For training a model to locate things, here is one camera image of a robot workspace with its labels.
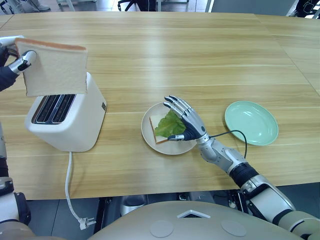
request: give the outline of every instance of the slice of bread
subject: slice of bread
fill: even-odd
[[[164,137],[164,136],[156,136],[156,134],[155,134],[156,127],[158,127],[158,124],[159,124],[160,120],[163,119],[165,116],[166,115],[164,114],[164,115],[153,115],[153,116],[149,117],[155,144],[162,144],[162,143],[168,141],[168,139],[166,137]]]
[[[26,95],[45,96],[84,94],[87,92],[87,58],[85,47],[16,38],[19,55],[36,52],[36,60],[23,72]]]

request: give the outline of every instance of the beige plate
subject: beige plate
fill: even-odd
[[[146,143],[159,153],[167,155],[184,154],[191,150],[197,143],[192,141],[166,141],[156,144],[149,117],[152,115],[165,115],[169,109],[162,102],[153,105],[146,111],[141,122],[141,132]]]

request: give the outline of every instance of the toaster slot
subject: toaster slot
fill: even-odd
[[[39,112],[35,121],[37,123],[45,123],[48,121],[53,109],[55,108],[60,95],[51,95],[47,96],[47,100],[45,101],[41,111]]]
[[[62,123],[75,99],[75,94],[44,96],[32,118],[33,124]]]
[[[61,101],[61,104],[58,107],[58,110],[56,111],[56,113],[53,117],[52,122],[54,124],[60,124],[65,120],[67,113],[70,109],[70,106],[71,106],[72,102],[74,101],[75,96],[76,96],[75,94],[64,95],[64,97]]]

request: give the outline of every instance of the white power cord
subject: white power cord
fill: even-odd
[[[66,201],[68,202],[70,212],[78,220],[78,222],[80,224],[80,229],[84,230],[84,229],[87,229],[90,225],[95,224],[96,221],[92,221],[93,219],[95,219],[94,217],[93,218],[79,217],[75,213],[75,211],[71,205],[71,200],[70,200],[70,196],[69,196],[69,181],[70,181],[71,167],[72,167],[72,151],[69,152],[69,164],[68,164],[68,169],[66,171],[64,192],[65,192],[65,197],[66,197]]]

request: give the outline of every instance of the toaster label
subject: toaster label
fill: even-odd
[[[107,106],[105,105],[105,103],[104,103],[104,102],[102,102],[101,107],[103,108],[103,110],[104,110],[104,111],[105,111],[105,110],[106,110],[106,108],[107,108]]]

